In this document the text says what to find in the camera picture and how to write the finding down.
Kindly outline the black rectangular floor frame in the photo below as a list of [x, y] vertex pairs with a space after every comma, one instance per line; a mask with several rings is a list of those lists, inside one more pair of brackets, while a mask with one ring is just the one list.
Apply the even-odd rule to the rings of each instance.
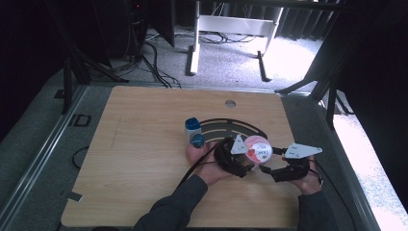
[[91, 121], [90, 115], [73, 115], [68, 125], [73, 127], [87, 127]]

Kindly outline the black metal stand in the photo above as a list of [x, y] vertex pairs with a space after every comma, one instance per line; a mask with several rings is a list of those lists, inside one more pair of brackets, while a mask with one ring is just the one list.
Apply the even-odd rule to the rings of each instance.
[[119, 83], [128, 83], [128, 80], [125, 80], [121, 77], [118, 77], [107, 68], [103, 67], [101, 64], [98, 64], [93, 59], [85, 55], [75, 44], [72, 36], [69, 34], [66, 26], [64, 25], [63, 19], [58, 12], [57, 0], [41, 0], [41, 2], [46, 7], [47, 11], [50, 13], [53, 21], [56, 24], [58, 34], [62, 38], [62, 50], [65, 52], [66, 59], [64, 61], [64, 107], [62, 114], [66, 115], [71, 108], [72, 102], [72, 79], [71, 73], [74, 73], [77, 82], [83, 86], [87, 86], [91, 82], [89, 72], [86, 68], [86, 65], [90, 65], [95, 68], [97, 71], [101, 72], [114, 82]]
[[331, 129], [334, 128], [333, 117], [339, 73], [350, 55], [357, 30], [358, 20], [355, 19], [354, 13], [338, 13], [329, 34], [304, 78], [287, 88], [277, 91], [280, 94], [289, 94], [316, 81], [317, 84], [314, 86], [310, 97], [314, 101], [320, 101], [329, 92], [325, 120]]

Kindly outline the white metal desk frame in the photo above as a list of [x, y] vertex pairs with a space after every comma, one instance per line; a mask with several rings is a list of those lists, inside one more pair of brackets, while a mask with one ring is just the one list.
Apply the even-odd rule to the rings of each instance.
[[256, 58], [259, 61], [262, 80], [269, 82], [270, 79], [266, 75], [263, 56], [267, 53], [270, 43], [275, 38], [284, 8], [274, 7], [272, 19], [206, 15], [201, 13], [201, 3], [203, 1], [194, 0], [193, 45], [191, 46], [191, 62], [188, 64], [188, 73], [195, 75], [198, 72], [201, 32], [245, 35], [267, 39], [264, 51], [258, 50]]

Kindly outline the black computer tower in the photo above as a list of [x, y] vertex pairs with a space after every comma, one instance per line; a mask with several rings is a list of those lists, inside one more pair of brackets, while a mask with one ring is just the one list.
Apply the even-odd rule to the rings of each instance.
[[135, 26], [130, 10], [130, 0], [108, 0], [106, 42], [111, 57], [140, 55]]

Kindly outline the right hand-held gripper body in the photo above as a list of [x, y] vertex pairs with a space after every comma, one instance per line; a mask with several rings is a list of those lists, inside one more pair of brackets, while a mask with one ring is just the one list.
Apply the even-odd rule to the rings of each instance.
[[299, 143], [291, 143], [283, 151], [283, 157], [288, 163], [286, 167], [275, 169], [271, 176], [275, 182], [299, 180], [310, 171], [309, 157], [322, 152], [320, 147]]

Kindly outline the person's left hand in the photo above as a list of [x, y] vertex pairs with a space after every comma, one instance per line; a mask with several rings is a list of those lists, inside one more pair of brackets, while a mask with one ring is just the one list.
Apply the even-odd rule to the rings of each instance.
[[[195, 164], [216, 144], [215, 141], [212, 141], [209, 144], [204, 144], [200, 148], [189, 144], [186, 149], [186, 158], [189, 164], [191, 166]], [[218, 181], [232, 176], [231, 173], [224, 171], [218, 164], [216, 164], [215, 160], [214, 152], [211, 152], [202, 161], [202, 165], [197, 167], [194, 171], [194, 174], [199, 176], [208, 186], [212, 186]]]

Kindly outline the dark curtain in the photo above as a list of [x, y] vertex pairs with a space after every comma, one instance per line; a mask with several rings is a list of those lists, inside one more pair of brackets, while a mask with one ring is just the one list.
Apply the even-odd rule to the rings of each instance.
[[276, 36], [298, 40], [324, 39], [334, 21], [332, 12], [301, 9], [284, 9]]

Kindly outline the white bottle with blue cap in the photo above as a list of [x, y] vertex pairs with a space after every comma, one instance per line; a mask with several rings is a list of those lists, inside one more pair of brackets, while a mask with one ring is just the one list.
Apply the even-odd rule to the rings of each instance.
[[191, 139], [201, 133], [201, 125], [196, 117], [188, 118], [185, 121], [185, 137], [186, 143], [189, 143]]

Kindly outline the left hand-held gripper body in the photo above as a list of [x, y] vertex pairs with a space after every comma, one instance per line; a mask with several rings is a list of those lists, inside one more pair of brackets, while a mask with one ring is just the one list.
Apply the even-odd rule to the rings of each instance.
[[214, 157], [217, 164], [226, 172], [244, 178], [248, 173], [245, 165], [252, 164], [246, 160], [243, 154], [233, 154], [232, 148], [235, 139], [232, 137], [221, 140], [214, 150]]

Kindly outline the small blue capped bottle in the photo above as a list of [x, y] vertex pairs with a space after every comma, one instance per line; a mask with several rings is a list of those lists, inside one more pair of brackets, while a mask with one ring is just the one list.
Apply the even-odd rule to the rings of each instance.
[[190, 144], [195, 148], [202, 148], [205, 143], [204, 136], [202, 134], [195, 134], [190, 140]]

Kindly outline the person's right hand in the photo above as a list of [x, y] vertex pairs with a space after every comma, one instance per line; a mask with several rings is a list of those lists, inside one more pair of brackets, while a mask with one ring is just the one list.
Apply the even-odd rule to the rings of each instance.
[[320, 175], [315, 157], [309, 156], [307, 160], [310, 167], [307, 175], [301, 179], [292, 181], [292, 184], [294, 184], [303, 195], [310, 195], [321, 191]]

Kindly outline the black tape piece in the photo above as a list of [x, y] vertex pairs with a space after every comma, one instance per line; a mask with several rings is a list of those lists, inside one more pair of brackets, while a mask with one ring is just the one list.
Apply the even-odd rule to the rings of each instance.
[[76, 202], [80, 202], [83, 196], [81, 194], [79, 194], [79, 193], [76, 193], [76, 192], [65, 191], [65, 192], [62, 193], [62, 197], [66, 198], [66, 199], [76, 201]]

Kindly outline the pink yogurt cup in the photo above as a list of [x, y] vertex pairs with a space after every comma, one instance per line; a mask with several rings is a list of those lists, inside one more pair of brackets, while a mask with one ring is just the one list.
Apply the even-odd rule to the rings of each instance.
[[255, 164], [266, 163], [272, 156], [272, 146], [261, 136], [250, 136], [244, 144], [247, 147], [245, 156]]

